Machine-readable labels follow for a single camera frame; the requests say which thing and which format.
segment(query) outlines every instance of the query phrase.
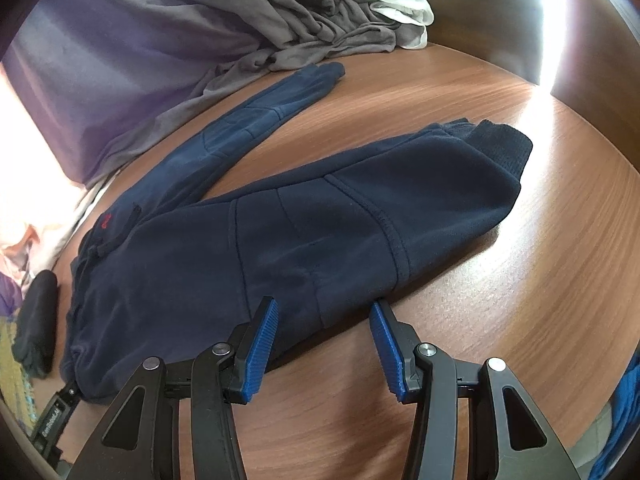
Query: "silver bolt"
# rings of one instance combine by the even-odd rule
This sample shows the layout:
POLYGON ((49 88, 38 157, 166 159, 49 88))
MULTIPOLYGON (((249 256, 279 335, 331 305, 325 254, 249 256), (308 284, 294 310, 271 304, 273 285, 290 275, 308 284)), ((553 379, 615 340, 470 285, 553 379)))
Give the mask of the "silver bolt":
POLYGON ((426 357, 431 357, 437 351, 438 351, 438 349, 434 345, 432 345, 430 343, 420 343, 418 345, 418 352, 420 352, 422 355, 424 355, 426 357))
POLYGON ((216 343, 213 345, 212 352, 215 355, 227 355, 231 352, 231 345, 229 343, 216 343))
POLYGON ((502 372, 507 367, 506 363, 499 357, 492 357, 487 364, 491 370, 495 370, 496 372, 502 372))
POLYGON ((155 370, 160 366, 160 359, 157 357, 147 357, 142 363, 142 367, 145 370, 155 370))

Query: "red embroidery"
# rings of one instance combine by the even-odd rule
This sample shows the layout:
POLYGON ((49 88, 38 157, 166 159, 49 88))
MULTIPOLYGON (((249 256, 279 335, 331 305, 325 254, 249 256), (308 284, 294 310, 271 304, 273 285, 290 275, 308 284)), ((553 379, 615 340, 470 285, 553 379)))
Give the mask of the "red embroidery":
POLYGON ((107 228, 107 224, 109 223, 109 220, 111 220, 111 213, 107 213, 104 216, 104 220, 102 221, 102 224, 100 224, 100 227, 103 229, 107 228))

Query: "navy blue pants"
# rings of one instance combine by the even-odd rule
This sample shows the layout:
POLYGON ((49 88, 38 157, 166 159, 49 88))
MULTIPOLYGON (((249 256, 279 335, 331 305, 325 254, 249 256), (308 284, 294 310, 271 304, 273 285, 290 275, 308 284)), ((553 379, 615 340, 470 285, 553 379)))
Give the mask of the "navy blue pants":
POLYGON ((82 241, 61 365, 111 399, 146 357, 193 358, 276 298, 274 355, 405 286, 507 216, 530 140, 466 120, 355 150, 198 202, 280 124, 326 95, 308 67, 179 146, 82 241))

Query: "gray cloth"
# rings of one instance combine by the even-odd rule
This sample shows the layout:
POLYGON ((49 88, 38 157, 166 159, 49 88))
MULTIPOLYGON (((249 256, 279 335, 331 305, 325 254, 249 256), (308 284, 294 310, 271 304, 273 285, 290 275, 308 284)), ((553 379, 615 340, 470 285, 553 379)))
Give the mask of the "gray cloth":
POLYGON ((65 174, 91 185, 277 70, 389 52, 366 0, 42 0, 3 62, 65 174))

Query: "wooden table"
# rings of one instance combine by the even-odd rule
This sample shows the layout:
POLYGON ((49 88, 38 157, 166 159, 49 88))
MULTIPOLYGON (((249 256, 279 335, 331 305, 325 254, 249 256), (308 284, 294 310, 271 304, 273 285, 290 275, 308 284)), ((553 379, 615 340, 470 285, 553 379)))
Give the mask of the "wooden table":
MULTIPOLYGON (((609 398, 640 338, 640 175, 572 110, 479 59, 429 46, 341 62, 346 76, 334 91, 245 156, 208 196, 433 121, 465 116, 519 128, 534 148, 513 211, 439 275, 398 298, 395 313, 455 358, 504 358, 562 442, 572 445, 609 398)), ((82 234, 175 146, 281 77, 227 98, 118 176, 55 268, 62 287, 56 363, 69 263, 82 234)), ((38 405, 61 384, 57 377, 36 381, 38 405)), ((66 459, 75 459, 102 410, 78 409, 61 441, 66 459)), ((269 373, 254 401, 234 413, 251 480, 395 479, 414 409, 386 389, 368 324, 359 322, 269 373)), ((186 416, 181 433, 189 479, 186 416)))

